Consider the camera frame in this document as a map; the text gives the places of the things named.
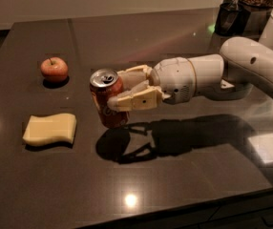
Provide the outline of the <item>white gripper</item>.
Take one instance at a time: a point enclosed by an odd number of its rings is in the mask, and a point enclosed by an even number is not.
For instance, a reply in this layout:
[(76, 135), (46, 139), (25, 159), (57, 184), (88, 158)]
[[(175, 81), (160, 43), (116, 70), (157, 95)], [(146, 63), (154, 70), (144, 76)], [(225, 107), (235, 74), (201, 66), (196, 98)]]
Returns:
[(110, 97), (107, 106), (116, 112), (154, 109), (162, 100), (172, 105), (188, 102), (196, 90), (194, 67), (189, 60), (182, 57), (162, 60), (153, 69), (148, 65), (139, 65), (117, 74), (125, 90), (131, 90), (148, 80), (150, 75), (154, 86), (148, 86), (137, 93), (127, 91)]

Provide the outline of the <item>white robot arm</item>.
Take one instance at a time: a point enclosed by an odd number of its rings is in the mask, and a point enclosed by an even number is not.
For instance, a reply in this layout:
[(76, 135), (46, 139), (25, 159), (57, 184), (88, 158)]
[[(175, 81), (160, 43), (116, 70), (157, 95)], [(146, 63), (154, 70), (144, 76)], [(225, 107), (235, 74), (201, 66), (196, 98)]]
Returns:
[(196, 96), (236, 100), (257, 87), (273, 99), (273, 10), (261, 39), (231, 37), (220, 52), (192, 58), (170, 58), (155, 67), (120, 71), (124, 91), (107, 100), (117, 112), (154, 109), (160, 102), (179, 104)]

